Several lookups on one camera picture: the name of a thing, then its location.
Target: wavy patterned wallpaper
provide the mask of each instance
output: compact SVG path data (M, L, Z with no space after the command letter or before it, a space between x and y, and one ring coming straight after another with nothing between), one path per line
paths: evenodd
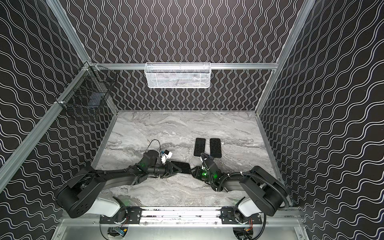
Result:
M384 1L318 0L261 114L312 240L384 238Z
M0 166L81 66L44 0L0 1Z
M234 110L256 108L271 70L214 70L211 87L149 88L144 71L120 71L111 96L124 110Z
M93 62L276 62L303 0L60 0Z
M75 121L63 111L0 194L0 239L51 239L63 210L54 201L60 186L89 166L112 114Z

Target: white mesh basket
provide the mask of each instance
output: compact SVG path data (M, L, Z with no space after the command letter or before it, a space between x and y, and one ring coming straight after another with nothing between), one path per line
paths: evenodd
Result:
M144 74L150 88L209 88L211 63L146 63Z

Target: black mesh basket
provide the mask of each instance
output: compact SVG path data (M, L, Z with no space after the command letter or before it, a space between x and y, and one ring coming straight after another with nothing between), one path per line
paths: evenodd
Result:
M106 105L117 76L116 72L107 68L91 66L59 104L75 120L95 120L100 109Z

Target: phone in black basket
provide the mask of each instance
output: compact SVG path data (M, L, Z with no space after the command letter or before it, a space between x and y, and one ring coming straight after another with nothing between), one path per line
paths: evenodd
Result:
M195 141L195 151L193 156L200 157L202 152L205 152L205 138L197 137Z
M210 155L214 158L221 158L221 141L220 138L209 139Z

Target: marble tabletop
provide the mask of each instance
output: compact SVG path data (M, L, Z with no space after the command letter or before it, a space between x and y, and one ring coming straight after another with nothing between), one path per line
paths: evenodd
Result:
M162 151L173 153L171 160L201 165L193 156L197 137L206 139L206 153L210 138L221 139L222 158L215 162L222 172L259 165L275 176L253 112L120 112L96 169L122 169L139 162L152 139L160 141ZM158 142L149 149L158 151ZM246 196L244 191L214 192L187 174L105 191L137 206L233 206Z

